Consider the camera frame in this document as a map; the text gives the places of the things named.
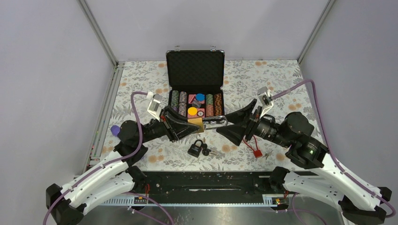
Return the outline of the red cable lock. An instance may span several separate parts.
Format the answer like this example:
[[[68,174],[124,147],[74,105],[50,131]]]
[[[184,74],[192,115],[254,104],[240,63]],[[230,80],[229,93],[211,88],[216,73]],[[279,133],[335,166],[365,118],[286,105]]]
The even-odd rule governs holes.
[[[243,143],[244,143],[249,149],[252,150],[253,155],[254,155],[255,158],[260,158],[260,157],[263,156],[263,154],[262,154],[261,150],[259,149],[257,138],[256,138],[255,136],[253,136],[253,139],[254,139],[254,142],[255,142],[255,148],[254,148],[253,146],[251,146],[251,145],[248,143],[248,141],[247,141],[246,139],[243,139]]]

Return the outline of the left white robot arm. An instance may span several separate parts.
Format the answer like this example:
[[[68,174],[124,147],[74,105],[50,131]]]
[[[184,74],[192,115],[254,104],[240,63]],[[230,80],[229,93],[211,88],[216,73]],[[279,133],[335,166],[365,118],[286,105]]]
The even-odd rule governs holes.
[[[158,110],[156,116],[144,125],[136,117],[113,128],[120,142],[107,157],[62,186],[50,185],[46,189],[43,224],[52,217],[58,225],[77,225],[103,202],[125,192],[143,191],[146,176],[135,165],[148,151],[143,144],[163,136],[175,142],[203,131],[201,118],[186,118],[170,106]]]

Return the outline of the black padlock with keys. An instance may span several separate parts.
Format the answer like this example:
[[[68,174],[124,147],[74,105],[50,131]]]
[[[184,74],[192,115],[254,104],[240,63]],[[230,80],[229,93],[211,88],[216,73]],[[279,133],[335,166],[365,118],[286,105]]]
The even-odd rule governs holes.
[[[195,158],[198,158],[200,154],[208,156],[210,152],[212,151],[208,148],[208,145],[200,139],[197,139],[187,150],[187,153]]]

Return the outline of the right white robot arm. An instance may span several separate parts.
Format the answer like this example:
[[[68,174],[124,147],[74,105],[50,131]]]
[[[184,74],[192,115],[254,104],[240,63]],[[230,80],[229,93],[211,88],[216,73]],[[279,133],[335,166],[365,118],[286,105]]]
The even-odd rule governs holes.
[[[342,165],[332,152],[312,137],[313,125],[300,112],[287,114],[281,124],[271,115],[263,114],[253,100],[245,108],[229,113],[230,125],[219,127],[217,133],[235,145],[256,136],[288,149],[286,157],[296,166],[312,172],[324,182],[310,181],[286,168],[277,166],[268,181],[275,193],[300,193],[324,202],[342,213],[356,225],[381,225],[387,218],[381,204],[387,204],[391,190],[373,186]]]

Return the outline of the brass padlock long shackle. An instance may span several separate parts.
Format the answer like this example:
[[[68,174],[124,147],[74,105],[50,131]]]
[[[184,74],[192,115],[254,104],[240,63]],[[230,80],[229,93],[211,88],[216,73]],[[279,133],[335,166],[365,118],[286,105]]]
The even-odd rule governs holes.
[[[197,117],[188,119],[187,121],[188,123],[199,126],[197,133],[203,133],[206,130],[214,130],[228,125],[228,120],[225,116]]]

